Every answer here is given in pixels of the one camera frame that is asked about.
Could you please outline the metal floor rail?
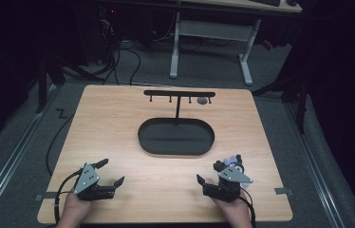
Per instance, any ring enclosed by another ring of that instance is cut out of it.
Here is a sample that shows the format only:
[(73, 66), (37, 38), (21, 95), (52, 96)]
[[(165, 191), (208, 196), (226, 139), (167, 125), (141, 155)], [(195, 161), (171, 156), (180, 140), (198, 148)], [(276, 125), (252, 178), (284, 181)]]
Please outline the metal floor rail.
[(327, 182), (318, 166), (318, 163), (314, 158), (306, 134), (301, 132), (297, 124), (296, 114), (293, 106), (291, 104), (284, 104), (284, 108), (288, 117), (291, 120), (291, 125), (294, 131), (296, 132), (297, 139), (301, 144), (307, 168), (309, 170), (311, 179), (319, 196), (320, 202), (324, 207), (331, 228), (345, 228), (342, 216), (340, 215), (335, 200), (327, 186)]
[(60, 85), (51, 85), (47, 103), (38, 105), (38, 88), (30, 91), (30, 98), (12, 115), (0, 133), (0, 197), (28, 150), (32, 135), (36, 132), (47, 107), (61, 90)]

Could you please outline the black metal stand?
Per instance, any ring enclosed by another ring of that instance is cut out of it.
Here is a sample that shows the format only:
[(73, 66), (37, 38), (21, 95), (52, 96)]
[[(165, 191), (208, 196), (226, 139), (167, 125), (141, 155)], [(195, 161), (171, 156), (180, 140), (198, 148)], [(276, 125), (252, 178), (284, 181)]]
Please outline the black metal stand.
[(298, 130), (304, 134), (304, 119), (307, 111), (308, 77), (290, 76), (289, 78), (278, 80), (252, 92), (253, 96), (260, 96), (270, 91), (282, 90), (281, 101), (283, 103), (297, 102), (295, 122)]
[(39, 63), (38, 74), (38, 108), (37, 113), (42, 113), (47, 105), (47, 78), (50, 78), (56, 86), (62, 86), (65, 83), (65, 77), (62, 68), (68, 67), (84, 78), (92, 81), (100, 81), (101, 78), (88, 73), (81, 67), (70, 63), (69, 61), (57, 55), (44, 55)]

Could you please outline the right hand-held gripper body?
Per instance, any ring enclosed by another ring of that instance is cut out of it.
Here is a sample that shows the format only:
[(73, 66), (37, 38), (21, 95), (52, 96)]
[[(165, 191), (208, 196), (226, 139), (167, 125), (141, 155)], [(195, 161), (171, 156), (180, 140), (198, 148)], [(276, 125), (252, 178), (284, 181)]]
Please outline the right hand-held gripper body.
[(230, 166), (216, 173), (218, 175), (218, 183), (210, 184), (206, 182), (206, 186), (202, 187), (204, 196), (216, 200), (232, 202), (240, 197), (242, 183), (252, 183), (251, 178)]

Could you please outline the person's right hand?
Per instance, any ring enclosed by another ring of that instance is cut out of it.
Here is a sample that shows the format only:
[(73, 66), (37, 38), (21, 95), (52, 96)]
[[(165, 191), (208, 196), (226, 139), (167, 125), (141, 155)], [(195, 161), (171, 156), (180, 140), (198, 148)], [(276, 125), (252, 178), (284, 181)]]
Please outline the person's right hand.
[(230, 222), (250, 220), (249, 206), (242, 198), (238, 198), (232, 202), (222, 201), (219, 207)]

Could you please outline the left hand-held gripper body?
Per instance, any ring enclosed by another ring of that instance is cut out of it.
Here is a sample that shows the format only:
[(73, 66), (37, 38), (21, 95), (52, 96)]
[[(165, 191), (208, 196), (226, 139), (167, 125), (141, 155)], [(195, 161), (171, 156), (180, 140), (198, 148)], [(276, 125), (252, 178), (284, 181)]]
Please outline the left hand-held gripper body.
[(114, 197), (115, 191), (110, 191), (110, 186), (99, 186), (100, 176), (97, 169), (91, 166), (92, 163), (86, 162), (79, 178), (74, 185), (73, 193), (80, 200), (107, 200)]

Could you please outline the black keyboard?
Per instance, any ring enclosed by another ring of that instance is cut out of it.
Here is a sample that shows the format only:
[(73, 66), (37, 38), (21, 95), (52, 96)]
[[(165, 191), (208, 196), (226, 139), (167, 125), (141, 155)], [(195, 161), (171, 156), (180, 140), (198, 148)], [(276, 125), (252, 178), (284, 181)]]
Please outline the black keyboard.
[(264, 4), (272, 7), (280, 7), (280, 0), (249, 0), (255, 3)]

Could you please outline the dark computer tower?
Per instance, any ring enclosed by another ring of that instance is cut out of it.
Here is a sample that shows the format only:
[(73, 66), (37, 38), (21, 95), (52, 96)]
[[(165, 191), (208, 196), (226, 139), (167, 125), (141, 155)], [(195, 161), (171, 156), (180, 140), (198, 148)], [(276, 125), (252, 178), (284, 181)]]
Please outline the dark computer tower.
[(119, 33), (116, 25), (116, 10), (110, 7), (99, 6), (98, 13), (104, 45), (104, 60), (107, 63), (110, 63), (119, 43)]

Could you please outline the white-legged desk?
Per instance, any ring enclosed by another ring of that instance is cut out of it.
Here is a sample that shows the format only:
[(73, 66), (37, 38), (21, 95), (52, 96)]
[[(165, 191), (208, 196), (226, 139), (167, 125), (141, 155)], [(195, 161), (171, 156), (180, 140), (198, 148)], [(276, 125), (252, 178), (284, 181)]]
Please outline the white-legged desk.
[[(272, 7), (264, 4), (255, 3), (249, 0), (177, 0), (177, 5), (183, 7), (188, 4), (200, 4), (209, 7), (227, 7), (233, 10), (249, 10), (250, 12), (266, 13), (284, 13), (292, 15), (301, 13), (302, 7), (298, 4), (291, 7), (286, 0), (280, 0), (280, 7)], [(241, 66), (244, 83), (247, 86), (252, 85), (252, 76), (249, 70), (248, 58), (252, 50), (254, 40), (261, 24), (261, 17), (257, 16), (248, 25), (238, 25), (233, 23), (218, 23), (205, 21), (203, 19), (181, 19), (180, 13), (176, 13), (174, 49), (171, 57), (170, 77), (172, 79), (178, 76), (179, 59), (179, 38), (181, 36), (211, 38), (227, 41), (245, 42), (247, 46), (244, 52), (238, 55), (238, 61)]]

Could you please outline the person's left hand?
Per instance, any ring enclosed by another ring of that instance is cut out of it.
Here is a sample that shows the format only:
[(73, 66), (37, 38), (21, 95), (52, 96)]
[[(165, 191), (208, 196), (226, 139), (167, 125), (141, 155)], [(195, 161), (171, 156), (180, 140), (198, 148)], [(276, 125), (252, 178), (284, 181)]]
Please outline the person's left hand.
[(91, 201), (81, 200), (76, 194), (69, 193), (65, 198), (61, 219), (83, 220), (88, 216), (91, 207)]

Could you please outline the black hook rack with oval tray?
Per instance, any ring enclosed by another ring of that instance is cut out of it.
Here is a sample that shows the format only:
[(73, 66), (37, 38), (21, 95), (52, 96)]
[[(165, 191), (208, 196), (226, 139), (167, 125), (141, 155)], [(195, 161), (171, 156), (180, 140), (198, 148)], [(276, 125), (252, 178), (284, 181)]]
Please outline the black hook rack with oval tray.
[(200, 119), (181, 118), (182, 98), (189, 103), (193, 98), (204, 99), (210, 104), (214, 92), (144, 90), (143, 94), (153, 101), (154, 96), (177, 98), (176, 114), (173, 118), (151, 118), (143, 122), (138, 130), (140, 146), (152, 155), (201, 156), (207, 153), (215, 141), (213, 128)]

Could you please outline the small purple and pink trinket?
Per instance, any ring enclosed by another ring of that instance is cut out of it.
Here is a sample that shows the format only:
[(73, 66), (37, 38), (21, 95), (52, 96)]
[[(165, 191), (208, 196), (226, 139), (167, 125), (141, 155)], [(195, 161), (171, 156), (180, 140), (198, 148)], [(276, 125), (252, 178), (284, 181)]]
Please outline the small purple and pink trinket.
[(242, 158), (240, 155), (231, 156), (230, 158), (225, 159), (224, 164), (226, 166), (230, 166), (237, 169), (241, 173), (245, 171)]

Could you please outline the grey tape strip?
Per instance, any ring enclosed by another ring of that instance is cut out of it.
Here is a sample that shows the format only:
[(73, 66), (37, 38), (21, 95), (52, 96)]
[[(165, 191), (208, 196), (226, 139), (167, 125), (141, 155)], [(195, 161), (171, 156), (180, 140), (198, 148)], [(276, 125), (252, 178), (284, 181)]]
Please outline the grey tape strip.
[(58, 195), (57, 192), (45, 192), (43, 194), (37, 194), (34, 200), (43, 201), (46, 199), (56, 199), (57, 195)]
[(287, 195), (287, 196), (293, 195), (292, 189), (287, 187), (274, 188), (274, 191), (276, 195)]

